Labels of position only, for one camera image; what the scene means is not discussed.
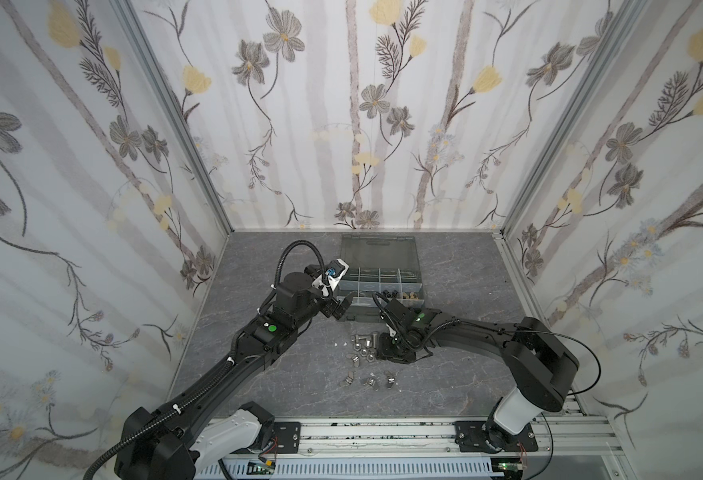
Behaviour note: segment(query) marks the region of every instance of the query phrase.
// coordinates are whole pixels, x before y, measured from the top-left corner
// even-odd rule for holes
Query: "transparent storage box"
[[[373,302],[375,292],[395,293],[405,306],[423,306],[425,292],[413,236],[344,234],[341,258],[349,264],[349,271],[336,295],[354,294],[344,320],[380,322]]]

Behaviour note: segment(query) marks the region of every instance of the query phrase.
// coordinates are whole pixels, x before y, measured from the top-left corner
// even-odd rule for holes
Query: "gray table surface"
[[[284,247],[302,238],[318,246],[326,261],[340,254],[341,233],[234,233],[182,361],[174,395],[216,364],[230,348],[234,331],[244,326],[269,293]],[[490,234],[414,234],[427,306],[452,315],[514,321],[524,316],[519,298]],[[312,252],[297,247],[283,277],[316,263]],[[317,316],[309,331],[265,372],[253,377],[218,411],[228,416],[241,404],[258,402],[275,416],[485,416],[513,387],[509,369],[500,362],[455,349],[400,365],[362,362],[354,369],[346,354],[350,336],[386,331],[384,324],[337,322]],[[355,382],[340,387],[349,370]],[[397,384],[378,391],[361,383],[384,371]]]

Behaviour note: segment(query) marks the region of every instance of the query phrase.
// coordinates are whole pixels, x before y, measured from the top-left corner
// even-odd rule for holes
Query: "robotic arm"
[[[311,248],[318,265],[281,279],[285,258],[298,245]],[[248,403],[218,422],[209,424],[210,420],[244,381],[280,358],[315,315],[344,315],[351,298],[338,299],[335,292],[347,271],[340,259],[325,265],[308,241],[289,244],[280,256],[272,292],[256,317],[234,335],[229,355],[153,412],[135,410],[124,423],[120,443],[88,468],[84,480],[92,479],[115,455],[114,471],[123,480],[190,480],[235,450],[264,450],[273,437],[274,417],[257,404]],[[519,451],[518,437],[530,420],[543,410],[562,408],[579,363],[540,321],[525,317],[518,323],[479,322],[435,309],[414,310],[396,300],[383,305],[384,296],[374,300],[389,327],[389,334],[379,337],[379,360],[412,363],[417,352],[431,355],[430,348],[447,346],[490,356],[511,370],[517,387],[499,400],[478,432],[461,442],[481,452]]]

